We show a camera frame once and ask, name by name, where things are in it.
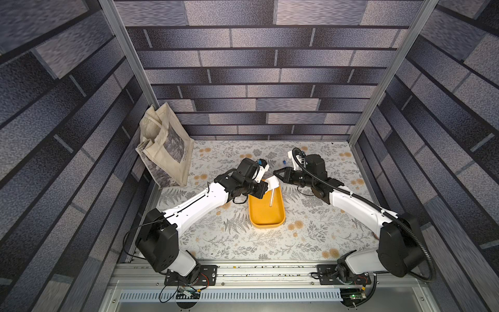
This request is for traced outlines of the white wipe cloth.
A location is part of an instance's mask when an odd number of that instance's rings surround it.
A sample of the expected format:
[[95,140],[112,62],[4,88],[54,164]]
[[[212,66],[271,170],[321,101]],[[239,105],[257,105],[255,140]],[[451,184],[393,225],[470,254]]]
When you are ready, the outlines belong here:
[[265,179],[265,183],[267,184],[267,192],[271,192],[280,186],[279,179],[274,175]]

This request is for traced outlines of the clear test tube blue cap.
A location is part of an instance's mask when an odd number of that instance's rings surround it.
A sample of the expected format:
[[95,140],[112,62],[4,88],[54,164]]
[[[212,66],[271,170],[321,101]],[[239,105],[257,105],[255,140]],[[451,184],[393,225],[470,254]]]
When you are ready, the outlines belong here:
[[273,188],[272,192],[271,192],[269,207],[273,206],[273,203],[274,203],[274,194],[275,194],[275,189]]

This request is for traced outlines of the yellow plastic tray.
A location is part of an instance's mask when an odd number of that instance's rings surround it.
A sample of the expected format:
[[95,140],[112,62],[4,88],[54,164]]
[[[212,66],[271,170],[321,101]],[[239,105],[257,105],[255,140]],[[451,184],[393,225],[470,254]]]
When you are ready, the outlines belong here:
[[285,205],[281,187],[275,189],[274,203],[269,207],[271,192],[265,193],[262,199],[250,196],[248,199],[249,218],[254,227],[270,229],[281,226],[285,219]]

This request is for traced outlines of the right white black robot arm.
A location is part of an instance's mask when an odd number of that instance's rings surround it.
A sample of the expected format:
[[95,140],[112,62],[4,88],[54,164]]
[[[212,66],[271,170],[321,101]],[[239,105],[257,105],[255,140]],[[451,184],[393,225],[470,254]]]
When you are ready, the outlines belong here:
[[309,187],[313,194],[361,222],[378,238],[378,246],[353,251],[337,260],[339,275],[360,275],[366,272],[388,272],[396,277],[416,276],[413,269],[423,262],[431,263],[416,220],[382,207],[353,193],[337,179],[325,181],[301,170],[284,167],[274,171],[283,183]]

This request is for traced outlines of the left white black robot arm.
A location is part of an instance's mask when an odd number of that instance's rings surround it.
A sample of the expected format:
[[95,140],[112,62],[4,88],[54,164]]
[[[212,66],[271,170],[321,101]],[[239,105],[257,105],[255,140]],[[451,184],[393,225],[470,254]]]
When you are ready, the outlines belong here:
[[278,178],[254,180],[222,174],[183,204],[166,211],[151,210],[139,230],[135,244],[155,272],[171,270],[186,277],[198,265],[194,256],[179,249],[179,238],[207,213],[244,195],[261,199],[279,187]]

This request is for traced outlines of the beige canvas tote bag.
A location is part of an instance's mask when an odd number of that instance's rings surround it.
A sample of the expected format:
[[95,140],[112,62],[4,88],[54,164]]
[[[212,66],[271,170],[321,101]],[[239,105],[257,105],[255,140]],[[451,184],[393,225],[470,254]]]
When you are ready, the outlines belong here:
[[169,104],[147,109],[139,127],[140,143],[136,152],[159,188],[186,186],[194,140]]

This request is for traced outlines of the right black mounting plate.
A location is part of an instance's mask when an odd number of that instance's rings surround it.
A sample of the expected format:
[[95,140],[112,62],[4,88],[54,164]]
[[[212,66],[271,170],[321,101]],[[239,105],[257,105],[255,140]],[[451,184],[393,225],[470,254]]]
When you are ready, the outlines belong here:
[[343,266],[339,269],[337,265],[317,265],[315,272],[310,276],[318,280],[321,285],[346,285],[367,286],[372,284],[369,273],[353,274]]

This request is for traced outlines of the black mounting plate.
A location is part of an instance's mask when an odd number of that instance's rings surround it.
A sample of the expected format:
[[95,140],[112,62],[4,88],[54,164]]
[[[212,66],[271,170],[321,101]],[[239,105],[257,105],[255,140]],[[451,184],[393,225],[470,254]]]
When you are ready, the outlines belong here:
[[310,276],[318,280],[321,285],[346,285],[367,286],[372,284],[369,273],[353,274],[343,266],[339,269],[337,265],[317,265],[315,272]]
[[168,270],[165,275],[166,286],[174,285],[196,285],[209,287],[216,285],[218,272],[217,265],[197,265],[187,276],[182,276],[177,272]]

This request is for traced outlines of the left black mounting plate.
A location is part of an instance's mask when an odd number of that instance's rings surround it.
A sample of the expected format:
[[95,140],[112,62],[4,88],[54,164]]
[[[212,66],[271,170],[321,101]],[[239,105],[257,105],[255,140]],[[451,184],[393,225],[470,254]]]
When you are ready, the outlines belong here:
[[166,286],[174,285],[196,285],[209,287],[216,285],[218,272],[217,265],[197,265],[187,276],[182,276],[177,272],[168,270],[165,275]]

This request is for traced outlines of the right green circuit board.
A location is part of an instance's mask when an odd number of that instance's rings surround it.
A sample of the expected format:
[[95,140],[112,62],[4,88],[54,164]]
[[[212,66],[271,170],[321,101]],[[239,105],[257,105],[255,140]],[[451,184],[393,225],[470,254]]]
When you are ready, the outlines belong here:
[[340,289],[342,304],[347,308],[355,308],[366,300],[367,295],[361,289]]

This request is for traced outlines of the green circuit board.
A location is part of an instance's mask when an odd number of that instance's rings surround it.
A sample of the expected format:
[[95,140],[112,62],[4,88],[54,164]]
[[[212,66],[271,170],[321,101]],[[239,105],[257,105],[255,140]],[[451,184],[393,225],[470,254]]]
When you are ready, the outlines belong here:
[[176,300],[199,300],[200,292],[197,289],[180,289],[175,297]]
[[361,289],[340,289],[342,304],[347,308],[355,308],[366,300],[367,295]]

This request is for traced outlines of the left green circuit board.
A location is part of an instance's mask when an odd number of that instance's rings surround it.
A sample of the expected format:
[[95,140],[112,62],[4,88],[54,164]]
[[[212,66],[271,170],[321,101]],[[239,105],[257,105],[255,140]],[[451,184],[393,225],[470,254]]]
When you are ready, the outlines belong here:
[[180,289],[175,297],[176,300],[199,300],[200,292],[197,289]]

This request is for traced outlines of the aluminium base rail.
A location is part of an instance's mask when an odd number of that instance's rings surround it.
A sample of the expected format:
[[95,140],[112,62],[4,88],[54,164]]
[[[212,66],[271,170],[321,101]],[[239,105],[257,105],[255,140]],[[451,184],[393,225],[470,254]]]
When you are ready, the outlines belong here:
[[[256,288],[320,288],[310,277],[318,265],[334,265],[334,261],[241,261],[208,260],[202,265],[218,267],[216,284],[210,289]],[[109,289],[160,289],[165,277],[153,271],[145,261],[118,264],[110,278]]]

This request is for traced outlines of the right aluminium frame post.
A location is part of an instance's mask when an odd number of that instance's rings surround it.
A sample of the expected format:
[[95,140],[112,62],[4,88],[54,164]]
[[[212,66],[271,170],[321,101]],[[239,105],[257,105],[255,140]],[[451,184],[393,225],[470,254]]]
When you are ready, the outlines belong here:
[[435,10],[438,0],[426,0],[423,1],[421,8],[419,9],[415,20],[411,24],[408,29],[405,38],[402,40],[399,48],[396,50],[394,57],[390,65],[387,67],[385,73],[382,75],[381,81],[378,86],[374,89],[372,96],[370,97],[369,102],[366,104],[364,111],[361,114],[358,122],[356,123],[353,133],[350,135],[348,143],[350,147],[354,147],[362,132],[364,131],[367,122],[370,120],[372,113],[376,106],[382,100],[387,87],[390,85],[393,80],[395,74],[403,63],[405,57],[409,53],[411,47],[413,46],[415,40],[420,35],[423,27],[427,23],[428,19],[431,16],[431,13]]

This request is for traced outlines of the aluminium frame post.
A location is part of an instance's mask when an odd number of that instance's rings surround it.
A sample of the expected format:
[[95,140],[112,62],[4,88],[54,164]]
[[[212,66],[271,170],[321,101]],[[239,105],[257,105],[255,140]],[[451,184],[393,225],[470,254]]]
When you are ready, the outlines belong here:
[[353,133],[350,135],[348,143],[350,147],[354,147],[362,132],[364,131],[367,122],[370,120],[372,113],[376,106],[382,100],[387,87],[390,85],[393,80],[395,74],[403,63],[405,57],[409,53],[411,47],[413,46],[415,40],[420,35],[423,27],[427,23],[428,19],[431,16],[431,13],[435,10],[438,0],[426,0],[423,1],[421,8],[419,9],[415,20],[411,24],[408,29],[405,38],[402,40],[399,48],[396,50],[394,57],[390,65],[387,67],[385,73],[382,75],[381,81],[378,86],[374,89],[372,96],[370,97],[369,102],[366,104],[364,111],[361,114],[358,122],[356,123]]
[[124,25],[122,18],[119,15],[118,9],[111,0],[99,0],[103,13],[109,22],[110,28],[113,30],[118,44],[122,48],[124,55],[134,73],[140,88],[142,89],[144,96],[148,104],[155,109],[159,108],[159,103],[153,92],[153,88],[147,78],[144,67],[140,62],[139,56],[136,52],[135,47],[130,39],[127,32],[126,26]]

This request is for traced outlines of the left aluminium frame post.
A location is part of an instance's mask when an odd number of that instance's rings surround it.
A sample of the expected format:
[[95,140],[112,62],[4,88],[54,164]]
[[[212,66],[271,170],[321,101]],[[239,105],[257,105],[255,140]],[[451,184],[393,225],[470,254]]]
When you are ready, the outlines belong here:
[[159,103],[153,92],[153,88],[147,78],[144,67],[140,62],[139,56],[136,52],[135,47],[130,39],[127,32],[126,26],[124,25],[122,18],[119,15],[118,9],[111,0],[99,0],[103,13],[109,22],[110,28],[113,30],[118,44],[122,48],[124,55],[134,73],[140,88],[142,89],[144,96],[148,104],[155,109],[159,108]]

